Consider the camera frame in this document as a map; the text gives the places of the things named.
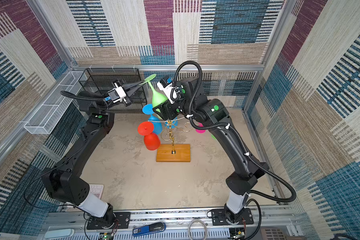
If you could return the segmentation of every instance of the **black wire mesh shelf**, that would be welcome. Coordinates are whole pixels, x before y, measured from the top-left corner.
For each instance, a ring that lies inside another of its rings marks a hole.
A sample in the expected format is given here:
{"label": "black wire mesh shelf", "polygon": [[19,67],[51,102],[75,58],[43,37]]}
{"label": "black wire mesh shelf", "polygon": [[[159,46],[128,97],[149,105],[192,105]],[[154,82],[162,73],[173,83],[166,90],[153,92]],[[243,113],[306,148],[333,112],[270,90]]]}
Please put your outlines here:
{"label": "black wire mesh shelf", "polygon": [[[83,72],[86,81],[79,81],[86,91],[94,93],[107,93],[115,86],[112,81],[124,79],[125,83],[136,83],[141,81],[139,70],[134,68],[87,68]],[[147,104],[143,88],[139,89],[132,96],[133,103],[129,106],[118,104],[108,109],[111,113],[142,113],[143,107]]]}

